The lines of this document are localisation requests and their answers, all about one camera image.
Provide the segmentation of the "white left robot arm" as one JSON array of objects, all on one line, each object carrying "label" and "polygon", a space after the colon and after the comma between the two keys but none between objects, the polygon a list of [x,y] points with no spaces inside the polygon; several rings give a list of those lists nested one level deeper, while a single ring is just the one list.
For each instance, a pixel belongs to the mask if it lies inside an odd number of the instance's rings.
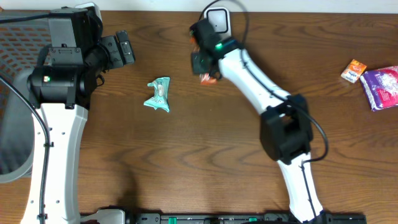
[{"label": "white left robot arm", "polygon": [[103,73],[136,60],[128,34],[103,36],[100,9],[92,2],[52,10],[48,22],[51,43],[27,78],[34,149],[22,222],[124,223],[126,215],[117,208],[81,216],[77,180],[91,94],[103,85]]}]

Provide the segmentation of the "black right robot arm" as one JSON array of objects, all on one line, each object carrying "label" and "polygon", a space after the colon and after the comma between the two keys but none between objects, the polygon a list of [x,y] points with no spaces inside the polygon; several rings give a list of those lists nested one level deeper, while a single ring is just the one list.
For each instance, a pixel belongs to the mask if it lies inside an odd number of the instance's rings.
[{"label": "black right robot arm", "polygon": [[260,116],[260,142],[266,154],[278,163],[289,195],[289,209],[300,223],[321,220],[323,207],[313,182],[310,143],[312,127],[318,123],[309,115],[302,95],[291,95],[276,85],[251,59],[244,45],[222,39],[209,20],[190,27],[198,46],[192,54],[195,73],[219,72],[249,100]]}]

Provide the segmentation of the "small orange tissue packet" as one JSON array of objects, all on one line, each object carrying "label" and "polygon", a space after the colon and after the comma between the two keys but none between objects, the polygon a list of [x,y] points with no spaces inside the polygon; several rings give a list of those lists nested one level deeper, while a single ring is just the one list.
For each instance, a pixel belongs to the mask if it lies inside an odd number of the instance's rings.
[{"label": "small orange tissue packet", "polygon": [[355,83],[360,76],[364,73],[367,66],[355,59],[352,59],[347,67],[341,73],[341,78],[349,81],[350,83]]}]

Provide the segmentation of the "green wet wipes pack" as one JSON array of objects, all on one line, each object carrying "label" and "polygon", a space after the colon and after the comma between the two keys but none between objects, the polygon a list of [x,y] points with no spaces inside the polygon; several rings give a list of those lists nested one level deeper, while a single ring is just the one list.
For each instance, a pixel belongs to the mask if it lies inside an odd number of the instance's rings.
[{"label": "green wet wipes pack", "polygon": [[155,110],[163,109],[169,113],[168,93],[170,77],[156,78],[154,81],[148,83],[147,86],[154,88],[154,95],[144,102],[144,106],[151,107]]}]

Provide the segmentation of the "purple red tissue pack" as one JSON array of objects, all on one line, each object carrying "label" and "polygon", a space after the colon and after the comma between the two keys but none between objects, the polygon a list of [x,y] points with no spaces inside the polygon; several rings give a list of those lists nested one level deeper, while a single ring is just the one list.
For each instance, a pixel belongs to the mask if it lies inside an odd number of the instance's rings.
[{"label": "purple red tissue pack", "polygon": [[360,81],[372,111],[397,107],[397,66],[367,71]]}]

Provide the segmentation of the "orange chocolate bar wrapper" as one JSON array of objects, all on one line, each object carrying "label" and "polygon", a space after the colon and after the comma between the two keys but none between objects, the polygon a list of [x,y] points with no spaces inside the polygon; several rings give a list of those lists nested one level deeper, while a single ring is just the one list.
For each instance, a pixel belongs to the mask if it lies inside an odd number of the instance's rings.
[{"label": "orange chocolate bar wrapper", "polygon": [[[195,38],[191,35],[190,42],[193,44],[193,53],[199,53],[199,46]],[[215,85],[217,84],[216,78],[211,77],[209,73],[200,73],[200,84],[201,85]]]}]

